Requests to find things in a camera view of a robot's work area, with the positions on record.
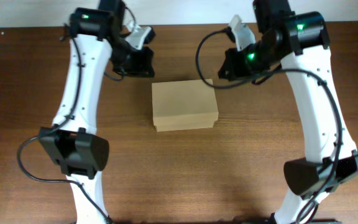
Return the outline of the cardboard box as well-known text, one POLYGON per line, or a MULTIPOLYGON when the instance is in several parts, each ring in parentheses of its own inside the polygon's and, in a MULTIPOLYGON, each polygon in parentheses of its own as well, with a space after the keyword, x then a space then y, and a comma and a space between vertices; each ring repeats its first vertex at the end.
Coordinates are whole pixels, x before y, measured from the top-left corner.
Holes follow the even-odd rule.
POLYGON ((212 128, 219 117, 215 91, 202 80, 153 83, 152 111, 158 132, 212 128))

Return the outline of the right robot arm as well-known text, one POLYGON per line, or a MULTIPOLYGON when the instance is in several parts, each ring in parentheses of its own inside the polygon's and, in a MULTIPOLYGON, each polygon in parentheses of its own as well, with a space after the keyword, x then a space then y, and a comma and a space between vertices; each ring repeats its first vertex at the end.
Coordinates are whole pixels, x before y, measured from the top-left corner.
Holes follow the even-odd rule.
POLYGON ((322 200, 358 175, 358 150, 339 106, 330 39, 318 12, 296 14, 287 1, 254 1, 260 40, 238 16, 227 28, 219 78, 255 85, 278 73, 290 82, 301 119, 305 156, 285 163, 288 192, 270 223, 310 223, 322 200))

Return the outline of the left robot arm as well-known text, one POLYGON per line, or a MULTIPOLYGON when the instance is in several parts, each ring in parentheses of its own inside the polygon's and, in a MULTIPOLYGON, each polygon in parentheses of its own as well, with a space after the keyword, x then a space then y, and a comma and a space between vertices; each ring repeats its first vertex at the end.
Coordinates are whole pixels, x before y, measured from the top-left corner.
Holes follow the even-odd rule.
POLYGON ((131 21, 122 33, 124 1, 100 1, 96 9, 78 7, 65 32, 70 38, 70 64, 59 109, 51 128, 41 128, 39 142, 70 184, 77 223, 112 223, 104 206, 102 171, 109 143, 97 136, 96 117, 101 85, 109 63, 125 77, 152 78, 155 37, 152 27, 131 21))

